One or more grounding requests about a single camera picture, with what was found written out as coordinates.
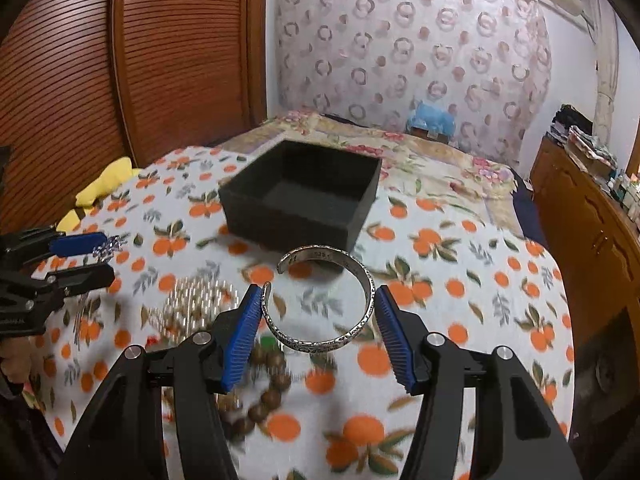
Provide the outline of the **left human hand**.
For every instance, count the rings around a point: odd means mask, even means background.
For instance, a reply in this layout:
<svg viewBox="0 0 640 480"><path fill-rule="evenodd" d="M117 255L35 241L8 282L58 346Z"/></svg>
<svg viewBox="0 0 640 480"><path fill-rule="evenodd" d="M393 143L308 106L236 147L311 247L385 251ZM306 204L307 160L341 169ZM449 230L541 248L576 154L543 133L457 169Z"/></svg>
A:
<svg viewBox="0 0 640 480"><path fill-rule="evenodd" d="M34 404L38 398L39 374L35 368L39 336L3 338L1 341L1 396L19 396Z"/></svg>

